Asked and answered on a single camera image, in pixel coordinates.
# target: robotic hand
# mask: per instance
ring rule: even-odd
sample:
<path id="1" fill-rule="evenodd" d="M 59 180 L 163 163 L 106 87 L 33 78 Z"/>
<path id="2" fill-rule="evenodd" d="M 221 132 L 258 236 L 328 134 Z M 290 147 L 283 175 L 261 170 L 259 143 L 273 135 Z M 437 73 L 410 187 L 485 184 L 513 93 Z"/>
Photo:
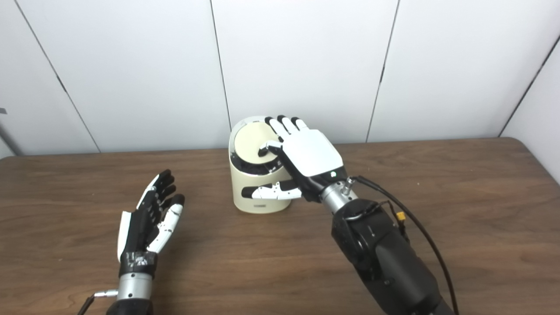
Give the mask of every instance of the robotic hand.
<path id="1" fill-rule="evenodd" d="M 114 297 L 116 302 L 107 315 L 153 315 L 152 280 L 157 266 L 157 255 L 171 237 L 185 203 L 182 194 L 176 194 L 171 171 L 158 174 L 144 190 L 136 210 L 121 215 L 117 243 L 120 262 L 119 289 L 96 292 L 89 297 L 78 315 L 82 315 L 98 297 Z"/>
<path id="2" fill-rule="evenodd" d="M 307 201 L 323 203 L 333 213 L 332 237 L 388 315 L 454 314 L 443 300 L 435 277 L 410 247 L 404 214 L 395 213 L 389 203 L 397 228 L 381 207 L 387 202 L 358 198 L 352 191 L 355 179 L 347 176 L 340 154 L 320 131 L 309 129 L 299 118 L 268 117 L 265 122 L 280 142 L 264 143 L 259 155 L 267 151 L 278 155 L 292 180 L 245 187 L 242 195 L 255 199 L 303 196 Z M 372 188 L 376 185 L 362 177 L 357 180 Z"/>
<path id="3" fill-rule="evenodd" d="M 343 182 L 348 175 L 342 157 L 330 141 L 317 129 L 309 129 L 299 118 L 267 117 L 265 122 L 278 135 L 278 141 L 267 141 L 259 156 L 269 151 L 278 155 L 292 180 L 260 187 L 245 187 L 241 194 L 254 199 L 293 199 L 303 196 L 307 201 L 321 202 L 325 189 Z"/>

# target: black cable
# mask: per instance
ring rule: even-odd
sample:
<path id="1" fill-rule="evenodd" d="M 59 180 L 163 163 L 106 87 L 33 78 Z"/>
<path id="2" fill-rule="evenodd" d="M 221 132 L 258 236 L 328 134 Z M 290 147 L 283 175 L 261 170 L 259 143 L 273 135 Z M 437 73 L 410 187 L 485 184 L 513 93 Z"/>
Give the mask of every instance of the black cable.
<path id="1" fill-rule="evenodd" d="M 95 295 L 92 294 L 89 298 L 86 299 L 86 301 L 83 303 L 82 308 L 80 309 L 80 311 L 78 312 L 77 315 L 84 315 L 87 311 L 87 309 L 90 307 L 91 303 L 94 302 L 95 299 Z"/>
<path id="2" fill-rule="evenodd" d="M 395 196 L 393 196 L 388 191 L 384 190 L 378 184 L 372 182 L 371 180 L 363 176 L 352 177 L 352 178 L 374 190 L 377 190 L 378 192 L 384 194 L 387 198 L 391 199 L 397 206 L 399 206 L 404 211 L 404 213 L 406 213 L 406 215 L 409 216 L 409 218 L 414 222 L 414 224 L 416 224 L 420 232 L 422 232 L 422 234 L 424 235 L 424 237 L 432 247 L 432 250 L 437 257 L 437 260 L 441 265 L 441 269 L 444 271 L 445 281 L 447 282 L 447 286 L 449 287 L 449 295 L 451 296 L 451 304 L 453 305 L 453 311 L 455 312 L 456 315 L 459 315 L 459 307 L 457 306 L 457 298 L 455 297 L 455 289 L 453 288 L 453 281 L 451 280 L 451 275 L 449 274 L 449 270 L 447 270 L 447 266 L 445 265 L 444 258 L 441 256 L 439 249 L 437 249 L 436 243 L 433 241 L 432 237 L 428 234 L 428 231 L 424 228 L 422 223 L 420 223 L 420 221 L 412 214 L 412 212 L 402 202 L 400 202 Z"/>

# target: robotic finger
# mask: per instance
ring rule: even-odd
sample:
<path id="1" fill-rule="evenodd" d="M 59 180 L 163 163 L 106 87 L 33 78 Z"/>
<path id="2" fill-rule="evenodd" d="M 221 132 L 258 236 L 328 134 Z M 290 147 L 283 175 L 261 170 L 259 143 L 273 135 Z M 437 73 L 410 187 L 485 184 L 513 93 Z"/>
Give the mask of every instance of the robotic finger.
<path id="1" fill-rule="evenodd" d="M 241 195 L 244 198 L 252 199 L 296 199 L 301 197 L 301 190 L 298 188 L 297 183 L 290 180 L 283 180 L 276 184 L 266 184 L 258 187 L 244 187 L 241 190 Z"/>

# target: black arm segment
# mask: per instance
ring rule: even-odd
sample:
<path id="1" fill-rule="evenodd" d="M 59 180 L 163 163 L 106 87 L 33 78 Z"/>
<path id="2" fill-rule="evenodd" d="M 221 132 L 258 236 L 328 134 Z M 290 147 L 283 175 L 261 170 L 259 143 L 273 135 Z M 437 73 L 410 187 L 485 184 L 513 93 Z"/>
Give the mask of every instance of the black arm segment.
<path id="1" fill-rule="evenodd" d="M 377 202 L 347 203 L 333 217 L 332 236 L 386 314 L 454 314 L 435 277 Z"/>

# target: yellow connector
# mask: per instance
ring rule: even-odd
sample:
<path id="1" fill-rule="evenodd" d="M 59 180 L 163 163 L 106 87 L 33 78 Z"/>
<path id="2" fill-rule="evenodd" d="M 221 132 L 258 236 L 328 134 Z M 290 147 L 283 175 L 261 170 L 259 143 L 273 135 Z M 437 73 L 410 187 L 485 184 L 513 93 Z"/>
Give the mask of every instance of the yellow connector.
<path id="1" fill-rule="evenodd" d="M 396 213 L 396 219 L 397 219 L 397 220 L 399 220 L 399 221 L 404 221 L 404 220 L 406 220 L 406 218 L 407 218 L 407 217 L 404 216 L 404 212 L 399 211 L 399 212 Z"/>

